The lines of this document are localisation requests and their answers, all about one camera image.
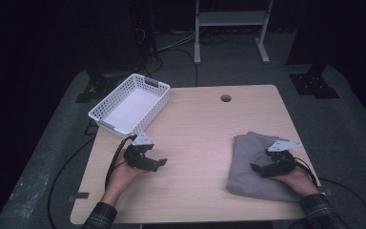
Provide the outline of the person's left hand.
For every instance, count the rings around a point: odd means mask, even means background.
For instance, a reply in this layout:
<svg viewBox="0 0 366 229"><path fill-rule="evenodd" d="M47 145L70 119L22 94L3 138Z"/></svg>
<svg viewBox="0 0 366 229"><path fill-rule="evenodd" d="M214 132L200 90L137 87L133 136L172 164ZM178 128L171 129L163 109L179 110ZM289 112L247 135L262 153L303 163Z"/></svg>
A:
<svg viewBox="0 0 366 229"><path fill-rule="evenodd" d="M117 161L100 201L115 207L121 195L130 187L133 181L145 173L145 170L132 168L123 159Z"/></svg>

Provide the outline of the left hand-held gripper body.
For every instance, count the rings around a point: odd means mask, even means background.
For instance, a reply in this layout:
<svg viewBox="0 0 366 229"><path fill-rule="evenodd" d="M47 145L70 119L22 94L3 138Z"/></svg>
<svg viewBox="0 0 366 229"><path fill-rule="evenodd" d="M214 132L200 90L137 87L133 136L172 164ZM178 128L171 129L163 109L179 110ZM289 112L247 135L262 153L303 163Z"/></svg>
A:
<svg viewBox="0 0 366 229"><path fill-rule="evenodd" d="M133 168L145 169L144 161L147 157L145 156L146 153L141 153L141 146L150 144L153 144L153 142L145 133L138 134L124 153L128 165Z"/></svg>

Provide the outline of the white metal stand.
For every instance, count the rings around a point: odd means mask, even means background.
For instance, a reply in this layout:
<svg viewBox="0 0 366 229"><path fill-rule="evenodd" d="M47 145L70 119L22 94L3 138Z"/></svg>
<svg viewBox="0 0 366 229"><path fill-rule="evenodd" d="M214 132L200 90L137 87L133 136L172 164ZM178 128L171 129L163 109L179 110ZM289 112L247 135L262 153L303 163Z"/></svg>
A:
<svg viewBox="0 0 366 229"><path fill-rule="evenodd" d="M255 39L255 44L262 62L264 64L270 64L271 60L264 47L264 39L273 4L274 0L268 0L268 5L265 10L206 12L200 10L199 0L195 0L193 62L195 64L201 63L200 29L202 27L260 26L261 33Z"/></svg>

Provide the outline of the white plastic basket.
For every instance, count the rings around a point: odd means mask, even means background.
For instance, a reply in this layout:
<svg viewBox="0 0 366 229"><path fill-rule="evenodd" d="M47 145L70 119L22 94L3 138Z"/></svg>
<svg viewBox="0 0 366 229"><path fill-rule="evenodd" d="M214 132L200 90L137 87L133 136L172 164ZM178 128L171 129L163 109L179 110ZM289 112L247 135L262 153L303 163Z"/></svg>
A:
<svg viewBox="0 0 366 229"><path fill-rule="evenodd" d="M144 132L169 102L170 86L133 73L88 113L99 127L121 136Z"/></svg>

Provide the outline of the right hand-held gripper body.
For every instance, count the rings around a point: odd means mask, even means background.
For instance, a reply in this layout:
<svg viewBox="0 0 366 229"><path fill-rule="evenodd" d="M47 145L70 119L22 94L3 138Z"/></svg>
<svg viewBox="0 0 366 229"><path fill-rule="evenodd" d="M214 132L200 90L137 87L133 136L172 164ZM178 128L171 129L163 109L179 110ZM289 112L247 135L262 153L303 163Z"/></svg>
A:
<svg viewBox="0 0 366 229"><path fill-rule="evenodd" d="M276 153L276 161L273 163L281 171L281 175L286 175L296 166L295 157L290 153L290 150L301 146L300 142L277 139L266 151Z"/></svg>

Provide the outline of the person's right hand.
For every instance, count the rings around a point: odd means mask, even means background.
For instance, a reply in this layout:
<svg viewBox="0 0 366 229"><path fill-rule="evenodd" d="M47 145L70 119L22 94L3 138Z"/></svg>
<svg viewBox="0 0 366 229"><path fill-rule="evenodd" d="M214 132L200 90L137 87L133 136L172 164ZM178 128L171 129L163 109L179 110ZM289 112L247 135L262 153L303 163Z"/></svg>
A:
<svg viewBox="0 0 366 229"><path fill-rule="evenodd" d="M310 180L308 174L298 167L295 167L287 175L276 176L273 177L273 179L285 183L303 198L310 195L319 194L319 190Z"/></svg>

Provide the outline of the black stand base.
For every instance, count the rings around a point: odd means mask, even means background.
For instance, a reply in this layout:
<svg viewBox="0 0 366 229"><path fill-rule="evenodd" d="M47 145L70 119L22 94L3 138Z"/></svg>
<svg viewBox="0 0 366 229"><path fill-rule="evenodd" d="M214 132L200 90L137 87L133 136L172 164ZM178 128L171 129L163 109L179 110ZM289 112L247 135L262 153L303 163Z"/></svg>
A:
<svg viewBox="0 0 366 229"><path fill-rule="evenodd" d="M299 95L313 95L316 99L339 98L336 90L323 78L326 64L313 64L306 73L291 73L290 79Z"/></svg>
<svg viewBox="0 0 366 229"><path fill-rule="evenodd" d="M89 103L94 99L102 99L117 87L116 77L90 79L83 93L79 94L76 103Z"/></svg>

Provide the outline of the grey pants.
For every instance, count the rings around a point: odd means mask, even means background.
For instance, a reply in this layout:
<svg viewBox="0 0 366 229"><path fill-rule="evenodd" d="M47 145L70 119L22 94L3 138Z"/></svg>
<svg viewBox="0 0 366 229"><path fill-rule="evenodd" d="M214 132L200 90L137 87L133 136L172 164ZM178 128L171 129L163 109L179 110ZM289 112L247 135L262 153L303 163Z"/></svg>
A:
<svg viewBox="0 0 366 229"><path fill-rule="evenodd" d="M253 170L251 164L272 164L265 150L273 145L278 136L248 132L234 138L233 159L226 185L234 195L274 201L298 202L301 196L280 181L263 178Z"/></svg>

